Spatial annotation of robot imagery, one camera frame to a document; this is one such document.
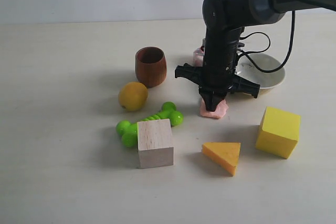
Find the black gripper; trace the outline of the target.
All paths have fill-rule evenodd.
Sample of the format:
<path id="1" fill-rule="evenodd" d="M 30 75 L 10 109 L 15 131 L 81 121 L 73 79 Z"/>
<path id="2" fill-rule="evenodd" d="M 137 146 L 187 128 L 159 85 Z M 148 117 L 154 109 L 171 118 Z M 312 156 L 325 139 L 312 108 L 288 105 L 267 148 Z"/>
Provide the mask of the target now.
<path id="1" fill-rule="evenodd" d="M 223 110 L 227 93 L 245 93 L 254 98 L 259 95 L 260 85 L 235 74 L 237 49 L 244 29 L 238 27 L 214 31 L 208 28 L 202 66 L 193 67 L 185 63 L 175 69 L 175 78 L 185 78 L 203 90 L 199 94 L 207 111 Z"/>

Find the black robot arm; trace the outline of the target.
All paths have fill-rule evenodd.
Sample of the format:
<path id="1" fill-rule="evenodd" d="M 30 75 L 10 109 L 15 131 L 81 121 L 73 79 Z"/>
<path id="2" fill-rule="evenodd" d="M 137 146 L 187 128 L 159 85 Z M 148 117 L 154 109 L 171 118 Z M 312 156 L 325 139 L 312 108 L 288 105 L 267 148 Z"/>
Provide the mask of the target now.
<path id="1" fill-rule="evenodd" d="M 215 111 L 228 93 L 257 97 L 260 86 L 235 73 L 239 58 L 245 55 L 238 49 L 245 27 L 273 24 L 286 12 L 314 8 L 335 10 L 335 0 L 204 0 L 203 64 L 178 66 L 175 76 L 198 85 L 208 111 Z"/>

